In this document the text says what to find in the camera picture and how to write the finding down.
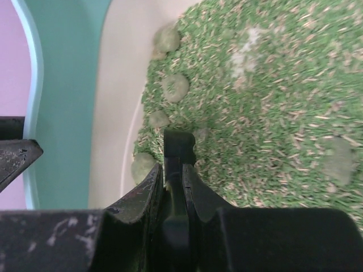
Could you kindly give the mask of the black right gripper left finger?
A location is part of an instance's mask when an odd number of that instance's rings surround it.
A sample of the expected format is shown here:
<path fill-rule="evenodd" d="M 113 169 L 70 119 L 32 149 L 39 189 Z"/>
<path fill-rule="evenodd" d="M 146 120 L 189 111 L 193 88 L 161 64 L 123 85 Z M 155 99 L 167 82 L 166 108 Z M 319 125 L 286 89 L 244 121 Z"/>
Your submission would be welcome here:
<path fill-rule="evenodd" d="M 162 166 L 156 164 L 105 209 L 2 211 L 1 270 L 149 271 L 162 192 Z"/>

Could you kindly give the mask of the black slotted litter scoop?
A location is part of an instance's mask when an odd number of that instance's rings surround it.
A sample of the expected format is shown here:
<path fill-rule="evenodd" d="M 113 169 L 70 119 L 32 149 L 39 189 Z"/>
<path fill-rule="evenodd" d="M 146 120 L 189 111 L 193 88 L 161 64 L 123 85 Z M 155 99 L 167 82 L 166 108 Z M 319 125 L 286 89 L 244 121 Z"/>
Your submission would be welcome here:
<path fill-rule="evenodd" d="M 163 133 L 163 143 L 166 187 L 151 241 L 151 270 L 195 271 L 183 186 L 183 165 L 196 162 L 195 139 L 191 133 L 167 129 Z"/>

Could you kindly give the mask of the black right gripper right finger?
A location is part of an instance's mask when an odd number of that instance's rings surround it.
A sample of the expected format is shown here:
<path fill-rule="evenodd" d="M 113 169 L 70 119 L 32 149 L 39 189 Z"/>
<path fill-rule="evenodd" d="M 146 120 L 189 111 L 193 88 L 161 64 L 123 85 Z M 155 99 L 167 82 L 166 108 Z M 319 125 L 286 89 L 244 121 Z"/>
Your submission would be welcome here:
<path fill-rule="evenodd" d="M 362 237 L 341 210 L 237 208 L 188 164 L 183 186 L 201 271 L 362 270 Z"/>

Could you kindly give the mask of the teal plastic litter box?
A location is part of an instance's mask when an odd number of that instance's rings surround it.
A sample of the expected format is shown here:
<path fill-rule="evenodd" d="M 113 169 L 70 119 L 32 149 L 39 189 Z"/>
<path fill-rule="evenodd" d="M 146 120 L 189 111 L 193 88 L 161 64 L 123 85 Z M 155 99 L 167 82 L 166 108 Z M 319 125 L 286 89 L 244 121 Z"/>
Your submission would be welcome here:
<path fill-rule="evenodd" d="M 130 166 L 153 36 L 192 1 L 13 1 L 31 59 L 23 175 L 29 209 L 100 208 L 134 188 Z"/>

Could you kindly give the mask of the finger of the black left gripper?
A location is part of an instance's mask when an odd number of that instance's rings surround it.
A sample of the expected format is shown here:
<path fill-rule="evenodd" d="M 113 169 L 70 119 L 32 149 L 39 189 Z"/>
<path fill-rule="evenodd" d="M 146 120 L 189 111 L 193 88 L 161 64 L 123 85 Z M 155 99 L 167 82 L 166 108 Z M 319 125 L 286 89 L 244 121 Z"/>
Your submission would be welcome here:
<path fill-rule="evenodd" d="M 36 140 L 23 138 L 24 120 L 24 117 L 9 116 L 0 119 L 0 190 L 5 190 L 43 154 Z"/>

